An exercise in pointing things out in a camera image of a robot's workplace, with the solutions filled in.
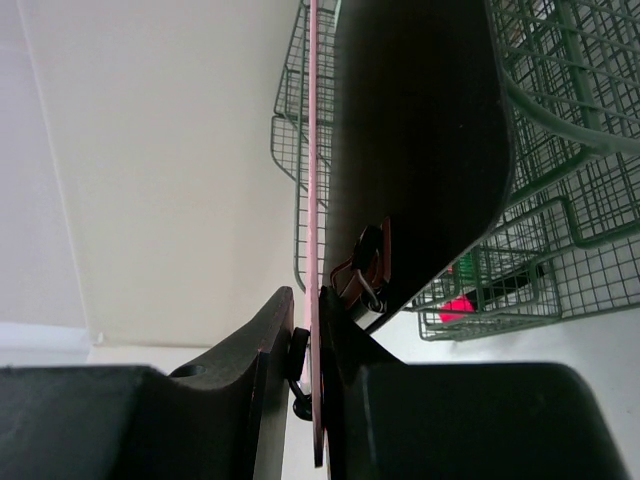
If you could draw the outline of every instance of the black plastic part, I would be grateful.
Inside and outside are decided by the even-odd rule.
[[[323,282],[368,225],[390,218],[387,310],[359,322],[368,331],[506,204],[514,161],[496,51],[482,0],[341,2]]]
[[[382,230],[367,226],[353,249],[351,270],[367,272],[377,251],[382,250]]]
[[[293,401],[293,413],[300,420],[311,422],[313,420],[313,411],[311,410],[311,395],[297,396]]]
[[[287,378],[294,382],[300,380],[300,376],[302,375],[309,335],[309,330],[305,330],[304,328],[296,327],[293,329],[289,355],[287,356]]]
[[[293,293],[176,369],[0,370],[0,478],[279,479]]]
[[[589,388],[553,364],[404,365],[323,288],[332,480],[627,478]]]

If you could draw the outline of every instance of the red object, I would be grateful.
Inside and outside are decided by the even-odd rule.
[[[456,312],[456,313],[444,313],[444,312],[440,313],[440,320],[442,320],[443,323],[451,322],[452,320],[459,320],[461,318],[466,317],[465,314],[458,313],[458,312],[475,312],[475,308],[473,308],[473,305],[471,304],[471,302],[464,295],[445,304],[445,306],[442,307],[442,309]]]

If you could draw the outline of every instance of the wire basket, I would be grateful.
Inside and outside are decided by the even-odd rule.
[[[319,256],[333,121],[333,6],[319,14]],[[308,6],[272,119],[272,154],[296,181],[304,288]],[[407,310],[425,340],[466,340],[640,305],[640,0],[493,0],[516,135],[516,179],[496,229]]]
[[[287,176],[296,182],[294,274],[304,286],[306,263],[306,228],[309,184],[309,3],[298,7],[296,23],[289,42],[287,58],[280,79],[271,118],[271,155]],[[333,132],[333,40],[335,1],[320,2],[318,9],[318,79],[317,79],[317,191],[318,191],[318,271],[323,271],[329,172],[331,169],[331,134]]]

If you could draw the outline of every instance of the wire mesh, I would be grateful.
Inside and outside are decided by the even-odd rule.
[[[572,124],[640,135],[640,1],[493,0],[503,66]]]
[[[329,195],[333,8],[319,12],[319,257]],[[575,125],[640,134],[640,0],[492,0],[505,71]],[[296,181],[295,273],[304,289],[308,6],[301,4],[272,119],[272,155]],[[414,300],[425,340],[466,340],[640,305],[640,157],[595,149],[511,109],[516,177],[496,229]]]
[[[318,10],[317,154],[318,154],[318,271],[323,271],[325,226],[333,130],[333,40],[335,1],[320,2]],[[309,4],[301,3],[271,119],[271,154],[296,182],[294,273],[304,290],[309,178]]]

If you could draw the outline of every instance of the pink edge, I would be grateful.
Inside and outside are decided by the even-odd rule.
[[[320,370],[320,325],[318,321],[317,0],[311,0],[310,2],[309,45],[309,208],[307,218],[304,324],[311,332],[311,405],[313,413],[314,464],[316,467],[320,467],[323,463],[324,427],[321,418],[322,373]]]

